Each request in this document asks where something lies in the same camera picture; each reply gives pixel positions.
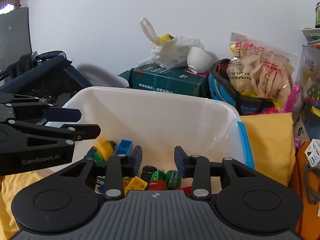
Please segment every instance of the metal cabinet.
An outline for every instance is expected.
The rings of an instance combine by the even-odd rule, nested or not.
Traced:
[[[0,67],[6,68],[31,52],[28,8],[0,15]]]

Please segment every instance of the plastic container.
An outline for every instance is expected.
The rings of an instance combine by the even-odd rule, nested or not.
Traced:
[[[225,157],[254,168],[249,140],[237,111],[229,104],[171,93],[125,88],[90,87],[78,92],[64,107],[77,108],[78,123],[98,124],[101,135],[117,144],[131,140],[142,147],[142,164],[176,170],[174,148],[212,162]],[[60,127],[63,123],[49,122]],[[93,140],[76,142],[73,163],[82,159]],[[69,164],[52,167],[58,171]]]
[[[316,28],[320,28],[320,2],[316,4]]]

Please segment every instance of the pink plastic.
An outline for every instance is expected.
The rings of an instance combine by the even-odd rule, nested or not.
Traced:
[[[300,85],[296,84],[288,96],[287,103],[281,109],[280,113],[289,113],[293,111],[295,103],[298,101],[300,93]]]
[[[301,147],[301,140],[300,139],[294,139],[294,147],[296,149],[299,149]]]

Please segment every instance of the white bowl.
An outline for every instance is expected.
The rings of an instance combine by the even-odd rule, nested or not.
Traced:
[[[203,49],[192,47],[187,57],[188,68],[194,73],[204,73],[211,69],[213,58]]]

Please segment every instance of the green packaged box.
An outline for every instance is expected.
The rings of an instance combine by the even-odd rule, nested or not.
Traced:
[[[174,93],[195,97],[207,97],[208,73],[195,74],[186,68],[161,68],[147,64],[127,70],[119,75],[125,78],[130,88]]]
[[[167,172],[167,190],[178,189],[181,184],[181,176],[178,171]]]
[[[167,174],[162,171],[155,171],[152,176],[151,180],[164,180],[167,183]]]

